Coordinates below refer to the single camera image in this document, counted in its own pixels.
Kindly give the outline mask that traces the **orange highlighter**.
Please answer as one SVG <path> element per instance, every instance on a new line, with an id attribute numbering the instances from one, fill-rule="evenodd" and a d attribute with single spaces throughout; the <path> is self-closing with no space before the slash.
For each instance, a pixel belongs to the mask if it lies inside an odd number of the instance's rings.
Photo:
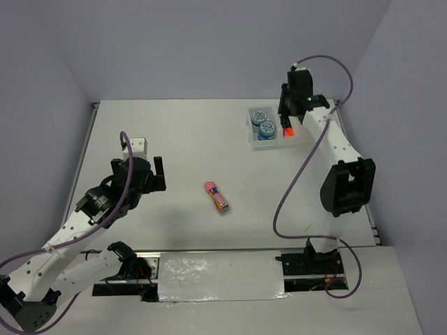
<path id="1" fill-rule="evenodd" d="M 293 128 L 284 128 L 283 129 L 283 136 L 284 137 L 293 137 L 294 136 L 294 131 Z"/>

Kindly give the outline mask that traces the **round blue tape tin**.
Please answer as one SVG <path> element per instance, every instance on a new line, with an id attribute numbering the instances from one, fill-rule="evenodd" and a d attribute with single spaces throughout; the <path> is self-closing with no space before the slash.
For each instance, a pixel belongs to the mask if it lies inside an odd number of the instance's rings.
<path id="1" fill-rule="evenodd" d="M 250 113 L 250 120 L 253 126 L 260 126 L 268 120 L 268 116 L 264 110 L 253 110 Z"/>

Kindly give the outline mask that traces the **blue tape roll pack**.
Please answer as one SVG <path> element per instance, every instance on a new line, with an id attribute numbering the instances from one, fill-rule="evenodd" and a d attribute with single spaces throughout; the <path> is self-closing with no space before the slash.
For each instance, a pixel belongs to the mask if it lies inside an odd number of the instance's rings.
<path id="1" fill-rule="evenodd" d="M 276 133 L 276 126 L 271 121 L 264 121 L 258 129 L 258 140 L 271 140 Z"/>

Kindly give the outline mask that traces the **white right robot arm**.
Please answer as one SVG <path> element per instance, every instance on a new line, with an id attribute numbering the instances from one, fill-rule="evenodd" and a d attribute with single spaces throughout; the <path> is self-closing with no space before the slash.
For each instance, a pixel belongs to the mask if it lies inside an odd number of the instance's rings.
<path id="1" fill-rule="evenodd" d="M 325 176 L 319 197 L 328 218 L 307 233 L 308 244 L 314 250 L 303 257 L 305 268 L 319 273 L 328 264 L 326 254 L 338 247 L 337 238 L 346 227 L 349 214 L 359 212 L 369 203 L 374 183 L 376 165 L 370 158 L 363 158 L 347 140 L 336 121 L 336 109 L 322 94 L 315 95 L 313 78 L 308 68 L 292 66 L 287 72 L 287 82 L 281 86 L 278 109 L 283 133 L 290 133 L 291 118 L 299 123 L 315 140 L 316 152 L 324 157 Z"/>

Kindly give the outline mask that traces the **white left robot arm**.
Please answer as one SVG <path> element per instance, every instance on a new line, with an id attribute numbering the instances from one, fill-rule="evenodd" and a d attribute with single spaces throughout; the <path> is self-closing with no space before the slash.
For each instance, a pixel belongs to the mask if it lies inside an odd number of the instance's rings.
<path id="1" fill-rule="evenodd" d="M 143 195 L 165 191 L 163 159 L 111 161 L 112 174 L 90 188 L 60 230 L 38 253 L 1 277 L 1 305 L 19 325 L 17 334 L 41 334 L 57 309 L 97 281 L 117 277 L 151 280 L 154 267 L 122 241 L 80 265 L 72 262 L 112 224 L 135 209 Z"/>

